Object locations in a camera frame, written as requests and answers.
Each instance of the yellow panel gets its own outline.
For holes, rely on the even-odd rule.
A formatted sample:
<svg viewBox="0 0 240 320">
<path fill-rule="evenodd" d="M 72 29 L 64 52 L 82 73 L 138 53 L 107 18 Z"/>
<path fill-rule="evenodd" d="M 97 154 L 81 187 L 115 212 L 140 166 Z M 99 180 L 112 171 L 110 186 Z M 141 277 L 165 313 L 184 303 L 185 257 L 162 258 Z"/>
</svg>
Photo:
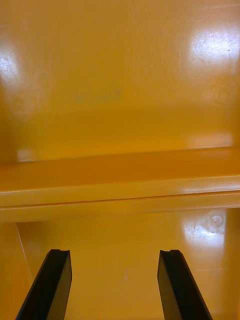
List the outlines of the yellow panel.
<svg viewBox="0 0 240 320">
<path fill-rule="evenodd" d="M 0 165 L 0 206 L 240 191 L 240 148 Z"/>
<path fill-rule="evenodd" d="M 239 209 L 209 209 L 17 226 L 33 278 L 50 249 L 70 249 L 66 320 L 163 319 L 157 282 L 160 249 L 182 251 L 213 320 L 236 320 L 239 224 Z"/>
<path fill-rule="evenodd" d="M 239 145 L 239 0 L 0 9 L 0 160 Z"/>
<path fill-rule="evenodd" d="M 32 279 L 15 223 L 0 224 L 0 319 L 16 318 Z"/>
</svg>

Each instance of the yellow wall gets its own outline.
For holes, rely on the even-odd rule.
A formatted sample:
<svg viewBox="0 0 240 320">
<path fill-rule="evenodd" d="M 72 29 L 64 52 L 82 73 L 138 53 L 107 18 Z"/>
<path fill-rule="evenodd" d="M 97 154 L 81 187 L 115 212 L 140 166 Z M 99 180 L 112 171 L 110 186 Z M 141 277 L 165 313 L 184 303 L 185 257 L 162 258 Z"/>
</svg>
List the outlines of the yellow wall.
<svg viewBox="0 0 240 320">
<path fill-rule="evenodd" d="M 238 146 L 239 5 L 5 1 L 0 160 Z"/>
</svg>

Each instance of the plastic container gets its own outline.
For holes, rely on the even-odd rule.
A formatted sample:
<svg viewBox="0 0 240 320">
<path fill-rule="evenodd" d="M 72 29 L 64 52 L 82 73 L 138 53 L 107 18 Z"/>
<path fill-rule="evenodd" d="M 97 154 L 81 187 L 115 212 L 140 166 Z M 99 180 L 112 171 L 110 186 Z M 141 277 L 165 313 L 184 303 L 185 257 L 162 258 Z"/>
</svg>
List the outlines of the plastic container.
<svg viewBox="0 0 240 320">
<path fill-rule="evenodd" d="M 240 2 L 0 6 L 2 318 L 70 249 L 66 319 L 163 319 L 179 249 L 213 319 L 238 319 Z"/>
</svg>

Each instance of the yellow ledge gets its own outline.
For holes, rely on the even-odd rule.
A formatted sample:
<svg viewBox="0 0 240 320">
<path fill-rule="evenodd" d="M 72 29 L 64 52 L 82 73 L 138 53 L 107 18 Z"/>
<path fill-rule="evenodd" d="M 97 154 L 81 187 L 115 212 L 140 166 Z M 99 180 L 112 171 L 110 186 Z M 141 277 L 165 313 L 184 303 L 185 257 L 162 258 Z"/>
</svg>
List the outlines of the yellow ledge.
<svg viewBox="0 0 240 320">
<path fill-rule="evenodd" d="M 2 164 L 1 221 L 57 218 L 67 204 L 67 212 L 82 208 L 91 213 L 103 204 L 107 212 L 214 208 L 221 202 L 236 207 L 239 159 L 240 148 L 213 148 Z M 127 208 L 134 203 L 141 209 Z"/>
</svg>

